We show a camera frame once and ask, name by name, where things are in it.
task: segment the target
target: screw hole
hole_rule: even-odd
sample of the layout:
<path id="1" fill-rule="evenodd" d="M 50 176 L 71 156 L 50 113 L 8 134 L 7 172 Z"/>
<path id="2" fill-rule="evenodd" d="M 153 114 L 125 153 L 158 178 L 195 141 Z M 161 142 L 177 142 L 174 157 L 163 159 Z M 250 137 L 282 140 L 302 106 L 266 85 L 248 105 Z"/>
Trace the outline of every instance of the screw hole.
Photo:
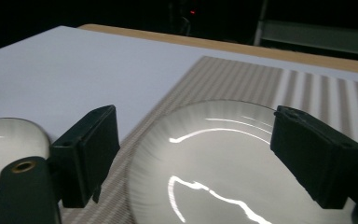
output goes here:
<path id="1" fill-rule="evenodd" d="M 33 169 L 35 166 L 36 166 L 36 162 L 34 162 L 34 161 L 24 161 L 24 162 L 20 162 L 19 164 L 15 165 L 11 169 L 11 172 L 13 172 L 15 174 L 19 174 L 19 173 L 27 172 L 27 171 Z"/>

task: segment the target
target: table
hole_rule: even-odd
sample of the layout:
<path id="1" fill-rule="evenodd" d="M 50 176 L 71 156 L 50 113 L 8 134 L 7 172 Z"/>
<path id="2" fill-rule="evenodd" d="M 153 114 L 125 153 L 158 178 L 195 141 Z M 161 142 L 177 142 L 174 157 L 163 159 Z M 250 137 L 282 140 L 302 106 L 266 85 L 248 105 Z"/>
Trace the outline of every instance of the table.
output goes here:
<path id="1" fill-rule="evenodd" d="M 150 40 L 163 41 L 174 44 L 188 45 L 193 47 L 200 47 L 206 49 L 219 49 L 230 52 L 250 54 L 259 57 L 267 57 L 278 60 L 285 60 L 295 63 L 307 63 L 329 68 L 336 68 L 340 70 L 347 70 L 358 72 L 358 61 L 339 59 L 333 57 L 326 57 L 321 55 L 307 54 L 301 52 L 267 49 L 255 46 L 247 46 L 240 44 L 233 44 L 228 42 L 213 41 L 206 39 L 199 39 L 193 37 L 179 36 L 179 35 L 166 35 L 160 33 L 153 33 L 147 31 L 130 30 L 119 27 L 103 26 L 98 24 L 86 24 L 79 27 L 80 29 L 103 32 L 114 35 L 125 35 Z"/>
<path id="2" fill-rule="evenodd" d="M 116 34 L 89 31 L 93 27 Z M 296 57 L 283 60 L 289 56 Z M 310 57 L 312 63 L 302 63 Z M 358 70 L 337 67 L 352 62 L 339 59 L 322 66 L 324 59 L 99 25 L 62 26 L 0 49 L 0 118 L 31 120 L 55 141 L 87 112 L 115 105 L 121 150 L 100 203 L 62 208 L 62 220 L 133 223 L 126 191 L 131 155 L 154 120 L 177 106 L 216 98 L 290 105 L 358 141 Z M 201 69 L 210 66 L 215 72 Z"/>

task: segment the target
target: striped placemat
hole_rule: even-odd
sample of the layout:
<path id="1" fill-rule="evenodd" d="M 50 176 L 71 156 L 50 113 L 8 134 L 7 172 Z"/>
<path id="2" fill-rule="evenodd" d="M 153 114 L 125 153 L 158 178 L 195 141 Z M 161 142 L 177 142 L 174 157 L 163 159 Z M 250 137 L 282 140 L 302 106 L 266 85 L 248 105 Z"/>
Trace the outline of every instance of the striped placemat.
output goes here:
<path id="1" fill-rule="evenodd" d="M 62 208 L 63 223 L 135 223 L 127 172 L 138 141 L 175 108 L 204 100 L 238 100 L 312 114 L 358 142 L 358 82 L 212 57 L 201 58 L 121 143 L 98 204 Z"/>

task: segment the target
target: plate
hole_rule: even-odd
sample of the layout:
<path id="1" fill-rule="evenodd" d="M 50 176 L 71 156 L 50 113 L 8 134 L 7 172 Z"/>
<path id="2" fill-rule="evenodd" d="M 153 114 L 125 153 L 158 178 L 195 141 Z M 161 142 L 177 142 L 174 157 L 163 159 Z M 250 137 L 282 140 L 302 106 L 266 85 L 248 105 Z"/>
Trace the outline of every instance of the plate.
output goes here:
<path id="1" fill-rule="evenodd" d="M 30 156 L 48 157 L 49 140 L 36 124 L 25 119 L 0 119 L 0 172 L 8 164 Z"/>
<path id="2" fill-rule="evenodd" d="M 136 222 L 351 223 L 352 201 L 323 210 L 269 149 L 273 112 L 207 101 L 157 120 L 129 169 Z"/>

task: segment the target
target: wooden table edge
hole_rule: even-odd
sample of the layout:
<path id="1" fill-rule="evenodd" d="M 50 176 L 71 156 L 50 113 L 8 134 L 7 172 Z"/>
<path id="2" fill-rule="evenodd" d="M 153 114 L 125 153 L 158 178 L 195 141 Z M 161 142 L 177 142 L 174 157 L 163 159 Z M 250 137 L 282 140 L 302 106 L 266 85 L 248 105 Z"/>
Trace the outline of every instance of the wooden table edge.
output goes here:
<path id="1" fill-rule="evenodd" d="M 322 55 L 294 52 L 281 49 L 268 49 L 256 46 L 248 46 L 242 44 L 234 44 L 222 41 L 200 39 L 195 37 L 168 35 L 162 33 L 154 33 L 149 31 L 132 30 L 127 28 L 119 28 L 113 26 L 105 26 L 99 24 L 85 24 L 78 27 L 79 29 L 107 33 L 112 35 L 124 35 L 130 37 L 143 38 L 148 40 L 155 40 L 173 44 L 187 45 L 192 47 L 218 49 L 223 51 L 249 54 L 258 57 L 265 57 L 270 59 L 304 63 L 310 65 L 317 65 L 321 67 L 334 68 L 344 71 L 351 71 L 358 73 L 358 61 L 350 59 L 333 58 Z"/>

